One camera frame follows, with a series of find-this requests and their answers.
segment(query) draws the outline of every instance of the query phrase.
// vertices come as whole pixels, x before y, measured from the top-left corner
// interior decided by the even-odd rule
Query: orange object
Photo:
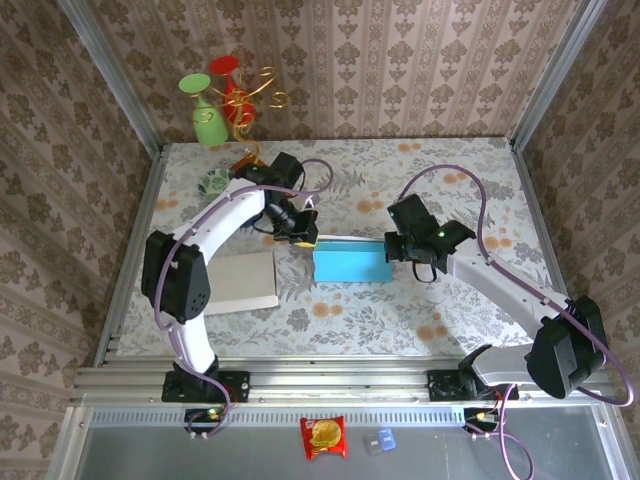
[[[256,158],[256,156],[253,153],[247,153],[244,157],[242,157],[242,160],[234,163],[231,166],[231,171],[232,172],[237,172],[238,170],[240,170],[242,167],[244,167],[248,163],[253,163],[255,165],[258,165],[259,167],[266,167],[267,166],[267,164],[264,163],[262,160]]]
[[[313,460],[322,452],[339,453],[344,458],[349,456],[344,417],[322,420],[303,417],[300,419],[300,429],[307,460]]]
[[[231,125],[248,125],[256,116],[256,110],[251,105],[251,98],[234,82],[231,73],[240,66],[240,61],[233,55],[218,57],[209,64],[211,73],[221,75],[227,79],[224,88],[225,102],[233,101],[233,105],[223,107],[224,114]]]

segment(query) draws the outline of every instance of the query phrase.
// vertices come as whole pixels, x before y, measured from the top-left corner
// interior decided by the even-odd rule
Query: black bracket
[[[140,288],[151,305],[155,301],[160,270],[175,243],[173,235],[159,230],[147,239]],[[204,311],[211,296],[211,288],[204,257],[196,245],[180,246],[167,272],[161,295],[160,309],[173,316],[181,325]]]
[[[424,263],[447,273],[447,256],[467,238],[476,238],[473,230],[456,220],[441,226],[415,193],[387,210],[398,230],[384,234],[387,262]]]
[[[218,359],[204,373],[222,384],[231,397],[232,403],[247,403],[251,391],[251,374],[245,371],[218,370]],[[224,394],[213,384],[194,377],[173,364],[173,371],[167,372],[162,387],[162,401],[165,403],[225,403]]]
[[[296,157],[280,152],[270,166],[247,164],[236,172],[236,178],[246,178],[258,185],[274,185],[293,188],[304,175],[304,166]],[[289,243],[307,242],[315,245],[318,239],[316,219],[318,212],[299,212],[282,192],[265,191],[263,213],[271,220],[274,239]]]
[[[460,378],[459,370],[429,370],[427,371],[427,388],[429,389],[430,402],[496,401],[498,399],[496,390],[504,396],[509,385],[496,385],[479,392],[473,392],[465,386],[465,382]],[[509,400],[518,400],[519,398],[520,394],[518,387],[516,387],[511,391]]]

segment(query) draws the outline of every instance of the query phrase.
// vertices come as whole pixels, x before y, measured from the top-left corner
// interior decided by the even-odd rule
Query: gray floor
[[[208,441],[192,441],[175,427],[92,428],[77,480],[509,478],[497,439],[472,442],[458,428],[395,428],[397,448],[371,457],[363,438],[375,431],[347,425],[348,459],[321,455],[307,462],[296,428],[232,427]],[[529,447],[536,479],[612,478],[588,409],[512,410],[507,431]],[[524,477],[524,454],[508,448]]]

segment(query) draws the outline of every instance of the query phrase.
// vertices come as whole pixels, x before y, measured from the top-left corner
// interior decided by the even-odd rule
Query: aluminum frame
[[[524,150],[533,135],[606,4],[607,0],[583,0],[576,8],[567,30],[511,135],[513,144],[519,150]]]
[[[141,99],[135,93],[127,73],[101,32],[100,25],[89,6],[90,2],[60,0],[58,3],[78,32],[80,40],[87,47],[89,55],[113,92],[118,105],[131,122],[138,138],[151,158],[155,158],[162,150],[162,137],[151,123],[144,108],[140,107]]]
[[[430,402],[426,371],[455,368],[458,360],[397,356],[229,357],[221,359],[220,366],[252,372],[252,391],[244,407],[252,411],[282,407],[326,411],[360,408],[413,414],[434,406],[490,408],[492,402]],[[96,409],[115,407],[139,412],[141,408],[184,408],[181,403],[162,403],[160,398],[164,372],[171,369],[171,363],[171,357],[119,356],[101,368],[80,369],[48,478],[74,478],[86,430]],[[612,393],[604,370],[592,375],[586,386],[603,394]],[[578,392],[564,400],[551,398],[536,386],[522,386],[520,393],[521,399],[511,401],[509,408],[590,406],[614,477],[638,478],[640,468],[617,408]]]
[[[536,192],[533,188],[533,182],[531,181],[531,176],[529,176],[529,170],[527,169],[524,157],[522,156],[522,150],[517,145],[512,145],[511,151],[513,154],[513,161],[515,162],[516,169],[518,170],[518,175],[520,176],[520,183],[522,184],[524,197],[527,200],[527,205],[529,205],[529,212],[533,219],[533,226],[538,234],[538,239],[540,239],[540,249],[542,250],[544,262],[547,264],[551,285],[558,292],[568,295],[567,286],[564,283],[562,272],[560,271],[560,265],[558,264],[558,258],[553,250],[551,236],[549,235],[549,230],[547,230],[547,225],[544,222],[540,203],[538,202],[538,197],[536,196]]]
[[[113,298],[109,305],[109,311],[107,312],[100,342],[98,343],[94,357],[94,367],[102,365],[109,342],[111,341],[111,335],[120,329],[127,315],[129,302],[131,301],[131,295],[133,293],[133,284],[136,280],[140,261],[142,260],[142,252],[147,239],[149,225],[151,225],[153,209],[158,199],[160,186],[164,180],[164,172],[170,153],[171,146],[169,145],[162,149],[162,152],[158,154],[151,165],[147,184],[140,200],[140,207],[138,208],[138,213],[136,214],[136,219],[131,229],[131,238],[129,239],[127,251],[122,261],[122,267],[120,268],[118,280],[116,281],[116,286],[113,291]]]
[[[163,408],[117,408],[98,407],[91,418],[92,428],[113,427],[184,427],[184,407]],[[310,408],[310,407],[270,407],[256,408],[237,405],[228,414],[226,428],[264,428],[300,426],[300,419],[330,418],[344,416],[345,422],[352,427],[453,427],[461,428],[465,424],[462,407],[413,407],[406,408]],[[194,425],[205,425],[197,419]]]

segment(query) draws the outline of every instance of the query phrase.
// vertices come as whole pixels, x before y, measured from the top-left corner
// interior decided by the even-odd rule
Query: cable connector
[[[479,422],[491,423],[491,424],[497,425],[498,422],[500,422],[500,417],[493,413],[480,412],[476,415],[476,420],[478,420]]]
[[[211,420],[218,420],[220,418],[220,413],[215,408],[210,408],[207,410],[207,415]]]

